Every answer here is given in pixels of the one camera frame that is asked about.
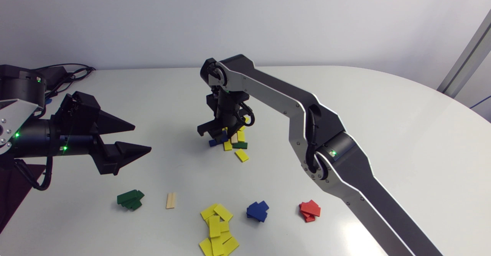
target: blue wooden block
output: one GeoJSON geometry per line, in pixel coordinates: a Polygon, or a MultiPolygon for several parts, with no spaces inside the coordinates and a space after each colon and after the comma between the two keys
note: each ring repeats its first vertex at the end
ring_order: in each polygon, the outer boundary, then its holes
{"type": "Polygon", "coordinates": [[[210,147],[214,147],[214,146],[218,145],[218,143],[216,142],[215,139],[211,139],[210,141],[208,141],[208,143],[210,143],[210,147]]]}

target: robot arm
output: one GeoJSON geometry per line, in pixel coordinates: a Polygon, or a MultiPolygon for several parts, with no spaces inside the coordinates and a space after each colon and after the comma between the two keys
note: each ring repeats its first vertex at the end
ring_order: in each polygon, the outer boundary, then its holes
{"type": "Polygon", "coordinates": [[[338,115],[315,95],[256,70],[243,55],[220,62],[208,59],[201,78],[212,88],[207,104],[214,111],[214,120],[198,126],[201,136],[208,132],[219,139],[223,127],[233,135],[244,125],[244,114],[253,118],[244,104],[252,95],[290,119],[289,141],[302,169],[322,190],[342,199],[387,254],[441,255],[375,178],[338,115]]]}

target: white wall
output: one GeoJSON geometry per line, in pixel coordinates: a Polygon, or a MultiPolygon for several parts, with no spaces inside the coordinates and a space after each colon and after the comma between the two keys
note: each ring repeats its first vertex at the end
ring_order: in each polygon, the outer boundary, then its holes
{"type": "Polygon", "coordinates": [[[491,0],[0,0],[0,63],[189,67],[243,53],[259,66],[361,66],[436,88],[490,8],[491,0]]]}

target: stack of green blocks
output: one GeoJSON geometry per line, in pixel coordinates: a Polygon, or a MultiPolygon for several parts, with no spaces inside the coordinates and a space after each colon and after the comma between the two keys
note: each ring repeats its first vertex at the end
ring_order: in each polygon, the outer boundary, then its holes
{"type": "Polygon", "coordinates": [[[122,207],[128,209],[137,210],[142,203],[140,200],[145,196],[140,190],[132,190],[124,194],[118,195],[117,202],[121,204],[122,207]]]}

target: scattered blocks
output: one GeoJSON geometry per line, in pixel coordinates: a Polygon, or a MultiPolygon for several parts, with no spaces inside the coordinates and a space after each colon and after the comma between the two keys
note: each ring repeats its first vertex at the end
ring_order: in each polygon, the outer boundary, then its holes
{"type": "Polygon", "coordinates": [[[302,202],[300,203],[299,207],[300,213],[302,214],[306,223],[313,222],[316,216],[321,216],[321,208],[313,200],[310,200],[309,202],[302,202]]]}
{"type": "Polygon", "coordinates": [[[246,162],[247,160],[249,160],[249,156],[247,156],[246,152],[243,151],[241,148],[235,151],[235,155],[237,155],[237,157],[239,157],[242,162],[246,162]]]}
{"type": "Polygon", "coordinates": [[[230,140],[227,140],[226,142],[223,143],[223,150],[224,151],[232,150],[232,143],[230,143],[230,140]]]}
{"type": "Polygon", "coordinates": [[[142,203],[140,200],[145,196],[140,190],[132,190],[116,197],[116,202],[127,209],[137,210],[142,203]]]}
{"type": "Polygon", "coordinates": [[[237,137],[237,132],[235,132],[235,134],[232,135],[232,137],[230,138],[230,143],[235,144],[235,143],[238,143],[238,142],[239,142],[239,139],[237,137]]]}
{"type": "Polygon", "coordinates": [[[213,204],[211,205],[210,207],[208,207],[207,209],[201,211],[201,217],[203,217],[204,220],[206,220],[207,218],[211,217],[214,215],[214,211],[213,209],[217,206],[218,204],[213,204]]]}
{"type": "Polygon", "coordinates": [[[204,239],[201,243],[199,243],[199,247],[201,247],[201,250],[205,256],[213,256],[212,242],[210,239],[204,239]]]}
{"type": "Polygon", "coordinates": [[[247,149],[247,142],[240,142],[240,143],[232,144],[232,148],[243,148],[243,149],[247,149]]]}
{"type": "Polygon", "coordinates": [[[260,203],[255,202],[249,205],[249,207],[247,208],[247,218],[254,218],[260,222],[264,222],[266,220],[266,217],[268,217],[266,211],[269,208],[270,207],[268,206],[268,204],[266,204],[264,200],[260,203]]]}
{"type": "Polygon", "coordinates": [[[211,216],[210,217],[210,238],[220,237],[220,217],[219,216],[211,216]]]}
{"type": "Polygon", "coordinates": [[[201,217],[210,229],[210,238],[199,243],[205,256],[228,256],[239,247],[239,242],[230,233],[228,224],[233,214],[222,204],[213,204],[201,211],[201,217]]]}
{"type": "Polygon", "coordinates": [[[223,251],[225,252],[225,256],[228,256],[232,253],[236,248],[239,247],[239,242],[234,238],[230,238],[223,244],[223,251]]]}
{"type": "Polygon", "coordinates": [[[243,131],[238,131],[236,134],[237,134],[237,141],[239,141],[239,142],[245,142],[246,141],[246,136],[244,135],[243,131]]]}
{"type": "Polygon", "coordinates": [[[228,227],[228,222],[226,221],[222,221],[220,222],[220,232],[227,232],[227,231],[230,231],[230,228],[228,227]]]}
{"type": "Polygon", "coordinates": [[[220,237],[212,238],[213,256],[223,255],[223,242],[220,237]]]}
{"type": "Polygon", "coordinates": [[[165,204],[165,209],[173,209],[176,207],[176,193],[167,194],[167,203],[165,204]]]}
{"type": "Polygon", "coordinates": [[[223,205],[219,204],[215,207],[214,212],[218,214],[224,221],[228,222],[232,219],[233,215],[223,205]]]}

